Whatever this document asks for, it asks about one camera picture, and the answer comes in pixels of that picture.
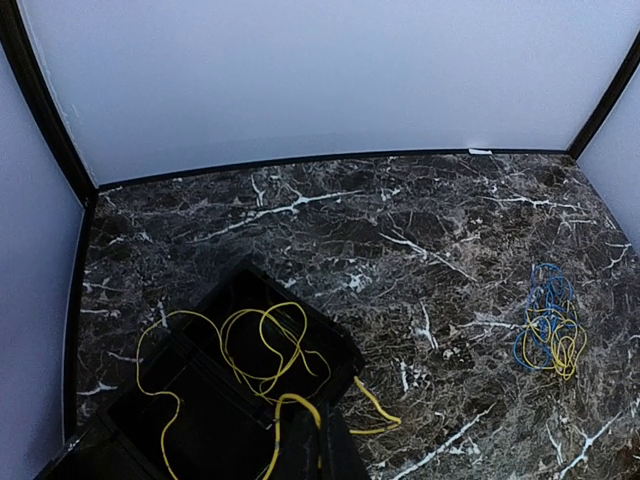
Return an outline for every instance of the white wall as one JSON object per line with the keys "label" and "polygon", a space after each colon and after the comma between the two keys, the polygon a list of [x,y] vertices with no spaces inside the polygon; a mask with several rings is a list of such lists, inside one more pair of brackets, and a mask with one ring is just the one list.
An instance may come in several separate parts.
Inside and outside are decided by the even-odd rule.
{"label": "white wall", "polygon": [[565,149],[637,0],[21,0],[99,184],[248,160]]}
{"label": "white wall", "polygon": [[0,478],[62,446],[62,346],[82,208],[0,47]]}
{"label": "white wall", "polygon": [[578,160],[636,251],[640,252],[640,73]]}

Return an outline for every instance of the black marble surface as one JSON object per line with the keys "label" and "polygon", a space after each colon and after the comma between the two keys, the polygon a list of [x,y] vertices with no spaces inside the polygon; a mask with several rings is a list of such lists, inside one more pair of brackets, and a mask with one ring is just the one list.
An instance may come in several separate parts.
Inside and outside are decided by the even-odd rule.
{"label": "black marble surface", "polygon": [[[569,158],[315,162],[103,193],[80,419],[132,381],[144,326],[247,255],[352,333],[363,379],[402,417],[358,440],[372,478],[640,478],[640,269]],[[573,281],[589,334],[568,382],[511,355],[541,262]],[[355,388],[341,406],[353,426],[378,423]]]}

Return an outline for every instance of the black edge strip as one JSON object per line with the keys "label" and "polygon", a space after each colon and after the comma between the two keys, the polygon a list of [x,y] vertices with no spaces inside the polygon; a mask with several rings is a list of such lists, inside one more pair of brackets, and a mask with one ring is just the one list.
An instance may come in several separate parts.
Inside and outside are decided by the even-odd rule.
{"label": "black edge strip", "polygon": [[[527,150],[527,149],[504,149],[504,148],[488,148],[483,150],[491,150],[494,155],[502,154],[544,154],[544,155],[568,155],[566,150]],[[452,155],[452,154],[469,154],[468,148],[448,149],[448,150],[392,150],[384,152],[363,152],[363,153],[339,153],[332,155],[316,155],[309,157],[291,157],[276,160],[257,160],[253,162],[233,163],[230,165],[219,165],[214,167],[196,168],[193,170],[183,170],[179,172],[164,173],[161,175],[151,175],[147,177],[138,177],[131,180],[123,180],[120,182],[105,183],[100,185],[100,191],[106,192],[114,188],[128,187],[131,185],[140,185],[150,182],[159,182],[161,180],[171,180],[172,178],[193,177],[206,173],[225,172],[230,170],[246,170],[251,168],[271,167],[274,165],[288,165],[292,163],[304,162],[322,162],[332,160],[353,160],[365,158],[381,158],[381,157],[402,157],[402,156],[426,156],[426,155]]]}
{"label": "black edge strip", "polygon": [[0,43],[40,132],[80,202],[95,194],[42,76],[16,0],[0,0]]}
{"label": "black edge strip", "polygon": [[626,88],[627,84],[633,77],[634,72],[638,68],[638,64],[640,63],[640,32],[636,36],[636,39],[633,41],[627,56],[622,61],[622,65],[618,69],[618,72],[613,77],[613,80],[609,84],[609,88],[600,99],[598,106],[593,111],[587,123],[584,124],[576,138],[573,140],[573,143],[569,147],[569,155],[574,160],[578,160],[584,149],[587,148],[587,145],[591,141],[591,139],[598,132],[602,124],[605,122],[611,110],[616,105],[622,92]]}
{"label": "black edge strip", "polygon": [[91,234],[91,224],[98,201],[97,193],[89,198],[84,211],[78,246],[76,248],[76,258],[73,265],[73,277],[71,279],[71,290],[69,292],[69,305],[67,309],[67,324],[65,329],[65,341],[62,364],[62,415],[63,415],[63,435],[65,443],[76,433],[78,426],[77,419],[77,395],[76,395],[76,372],[78,361],[78,323],[80,321],[80,307],[82,303],[84,280],[84,266],[89,250],[89,240]]}

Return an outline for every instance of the tangled cable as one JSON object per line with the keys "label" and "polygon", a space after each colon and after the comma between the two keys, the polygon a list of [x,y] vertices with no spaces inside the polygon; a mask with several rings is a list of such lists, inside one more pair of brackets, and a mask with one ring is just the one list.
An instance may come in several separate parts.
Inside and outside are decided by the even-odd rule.
{"label": "tangled cable", "polygon": [[[289,330],[288,328],[286,328],[285,326],[283,326],[278,319],[274,316],[273,312],[277,309],[280,308],[284,308],[284,307],[295,307],[297,309],[300,310],[300,312],[302,313],[302,318],[303,318],[303,328],[302,328],[302,332],[300,333],[299,336],[296,336],[291,330]],[[239,368],[236,363],[233,360],[233,357],[231,356],[231,354],[229,353],[229,348],[228,348],[228,342],[229,342],[229,332],[231,331],[231,328],[233,327],[233,325],[239,321],[242,317],[244,317],[245,315],[249,314],[249,313],[254,313],[254,314],[259,314],[260,317],[260,322],[258,324],[258,332],[260,335],[260,339],[262,340],[262,343],[265,345],[265,347],[267,347],[268,350],[270,350],[271,352],[273,352],[276,356],[278,356],[279,359],[279,366],[278,366],[278,370],[276,371],[275,374],[267,376],[267,377],[263,377],[263,376],[257,376],[257,375],[251,375],[245,371],[243,371],[241,368]],[[275,467],[275,463],[276,460],[278,458],[278,454],[280,451],[280,412],[282,409],[282,406],[288,403],[300,403],[302,404],[305,408],[307,408],[307,410],[309,410],[311,412],[311,414],[314,417],[315,423],[318,426],[318,428],[320,428],[320,414],[318,413],[317,409],[305,398],[301,397],[300,395],[294,394],[294,393],[284,393],[282,395],[280,395],[280,397],[278,399],[275,399],[273,397],[268,396],[268,394],[274,389],[274,387],[276,386],[278,380],[295,364],[295,362],[300,358],[305,366],[305,369],[307,370],[307,372],[314,376],[317,377],[318,374],[313,372],[311,370],[311,368],[309,367],[309,364],[307,362],[307,358],[306,355],[317,355],[320,360],[322,360],[322,362],[325,364],[325,366],[327,367],[327,376],[324,379],[324,381],[318,386],[318,388],[315,390],[314,393],[312,393],[310,395],[310,398],[315,396],[316,393],[318,393],[320,391],[320,389],[325,385],[325,383],[327,383],[329,381],[329,379],[331,378],[331,367],[329,366],[329,363],[327,362],[327,360],[322,356],[322,354],[320,354],[319,352],[316,352],[315,350],[304,350],[301,347],[302,344],[302,340],[304,338],[304,335],[306,334],[307,331],[307,324],[308,324],[308,320],[307,320],[307,314],[304,311],[304,309],[296,302],[284,302],[284,303],[279,303],[277,305],[274,305],[272,307],[270,307],[268,310],[257,310],[257,309],[243,309],[243,310],[239,310],[235,313],[233,313],[232,315],[230,315],[222,324],[222,327],[218,328],[218,326],[207,316],[198,313],[198,312],[192,312],[190,310],[176,310],[174,312],[171,312],[170,314],[168,314],[166,316],[166,318],[170,318],[173,317],[175,315],[192,315],[192,316],[196,316],[202,320],[205,320],[207,323],[209,323],[214,331],[216,332],[217,336],[218,336],[218,341],[219,341],[219,345],[220,345],[220,352],[222,354],[222,358],[224,359],[224,361],[227,363],[227,365],[229,365],[229,367],[231,367],[231,370],[233,371],[236,379],[238,380],[239,383],[244,383],[246,384],[249,389],[251,390],[251,392],[253,392],[254,395],[263,398],[265,401],[267,401],[269,404],[276,404],[276,409],[275,409],[275,448],[274,448],[274,453],[273,453],[273,457],[271,459],[271,463],[269,464],[269,467],[267,469],[267,473],[265,474],[265,476],[263,477],[263,480],[267,480],[270,476],[271,473],[273,472],[273,469]],[[146,391],[143,387],[142,384],[140,383],[140,348],[142,346],[142,341],[144,340],[144,338],[155,328],[159,327],[160,325],[162,325],[164,323],[165,319],[162,320],[158,320],[157,322],[155,322],[154,324],[152,324],[150,327],[148,327],[144,332],[142,332],[142,335],[140,336],[140,339],[138,340],[138,348],[136,349],[136,383],[138,385],[138,389],[145,395],[150,396],[150,397],[155,397],[155,396],[162,396],[162,395],[166,395],[166,396],[170,396],[172,397],[175,401],[176,401],[176,411],[173,414],[173,417],[171,417],[171,419],[167,422],[167,424],[165,425],[165,427],[162,429],[162,433],[160,435],[160,449],[162,451],[162,458],[164,459],[164,463],[167,467],[167,470],[169,471],[171,478],[173,480],[178,480],[178,477],[176,476],[175,472],[173,471],[173,469],[171,468],[171,465],[169,463],[169,459],[167,457],[167,453],[166,453],[166,449],[165,449],[165,437],[167,434],[167,431],[169,430],[169,428],[171,427],[171,425],[177,420],[178,415],[180,414],[180,397],[178,397],[178,395],[176,395],[174,392],[168,391],[168,390],[162,390],[162,391],[158,391],[158,392],[148,392]],[[273,348],[271,345],[269,345],[269,343],[267,342],[265,336],[264,336],[264,323],[265,322],[271,322],[273,323],[273,325],[275,325],[275,327],[282,333],[283,337],[286,338],[291,344],[293,344],[294,346],[294,351],[291,354],[291,357],[285,361],[284,356],[275,348]],[[389,420],[390,422],[392,422],[390,425],[385,426],[385,427],[381,427],[381,428],[375,428],[372,430],[350,430],[352,435],[375,435],[378,433],[383,433],[389,430],[393,430],[394,428],[397,428],[398,426],[400,426],[400,424],[402,423],[400,418],[398,417],[394,417],[393,415],[389,415],[387,412],[384,411],[384,409],[380,406],[380,402],[378,402],[378,399],[371,393],[369,392],[366,387],[364,386],[364,384],[362,383],[362,381],[358,378],[358,377],[354,377],[354,382],[356,384],[356,386],[366,395],[367,398],[369,398],[369,400],[371,400],[371,402],[374,404],[374,406],[376,407],[376,410],[378,411],[378,413],[380,413],[380,415],[382,415],[384,418],[386,418],[387,420]]]}
{"label": "tangled cable", "polygon": [[559,267],[549,263],[533,269],[531,283],[524,331],[516,337],[513,356],[529,370],[555,370],[569,380],[587,345],[587,332],[573,305],[573,286]]}

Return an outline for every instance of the dark marble floor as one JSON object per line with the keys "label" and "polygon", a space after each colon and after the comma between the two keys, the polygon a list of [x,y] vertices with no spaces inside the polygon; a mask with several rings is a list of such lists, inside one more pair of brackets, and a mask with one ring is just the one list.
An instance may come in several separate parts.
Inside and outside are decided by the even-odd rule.
{"label": "dark marble floor", "polygon": [[[133,378],[135,343],[242,257],[353,334],[400,429],[372,478],[640,477],[640,268],[562,156],[393,157],[215,173],[104,193],[86,265],[79,417]],[[577,376],[511,355],[532,265],[573,281]],[[352,389],[351,425],[376,423]]]}

